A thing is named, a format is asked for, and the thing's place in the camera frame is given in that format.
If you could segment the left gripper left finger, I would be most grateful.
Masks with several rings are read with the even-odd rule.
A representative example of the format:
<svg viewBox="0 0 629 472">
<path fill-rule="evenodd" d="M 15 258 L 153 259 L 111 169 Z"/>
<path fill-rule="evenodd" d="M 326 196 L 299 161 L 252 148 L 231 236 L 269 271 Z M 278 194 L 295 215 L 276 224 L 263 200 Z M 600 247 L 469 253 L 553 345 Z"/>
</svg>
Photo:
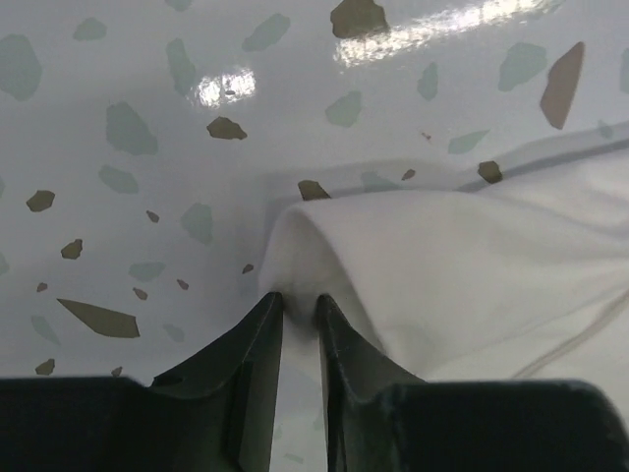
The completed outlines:
<svg viewBox="0 0 629 472">
<path fill-rule="evenodd" d="M 268 293 L 230 330 L 156 376 L 6 379 L 5 471 L 265 471 L 283 303 Z"/>
</svg>

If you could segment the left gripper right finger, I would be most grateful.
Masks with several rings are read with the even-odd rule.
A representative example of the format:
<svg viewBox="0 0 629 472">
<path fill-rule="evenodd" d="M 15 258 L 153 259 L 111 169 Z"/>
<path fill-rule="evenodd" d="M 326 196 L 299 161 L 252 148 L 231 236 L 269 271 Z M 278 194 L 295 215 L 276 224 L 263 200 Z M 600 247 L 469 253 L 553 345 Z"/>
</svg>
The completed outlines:
<svg viewBox="0 0 629 472">
<path fill-rule="evenodd" d="M 316 302 L 331 471 L 624 471 L 612 403 L 572 380 L 428 383 Z"/>
</svg>

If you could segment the white t shirt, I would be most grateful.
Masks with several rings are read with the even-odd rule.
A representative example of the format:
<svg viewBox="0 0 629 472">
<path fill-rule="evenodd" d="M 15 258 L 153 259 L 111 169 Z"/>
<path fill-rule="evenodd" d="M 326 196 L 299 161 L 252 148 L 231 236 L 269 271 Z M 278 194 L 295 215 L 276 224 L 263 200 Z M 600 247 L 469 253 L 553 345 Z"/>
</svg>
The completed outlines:
<svg viewBox="0 0 629 472">
<path fill-rule="evenodd" d="M 258 273 L 300 337 L 329 294 L 427 380 L 579 379 L 628 391 L 628 128 L 512 151 L 502 178 L 286 208 Z"/>
</svg>

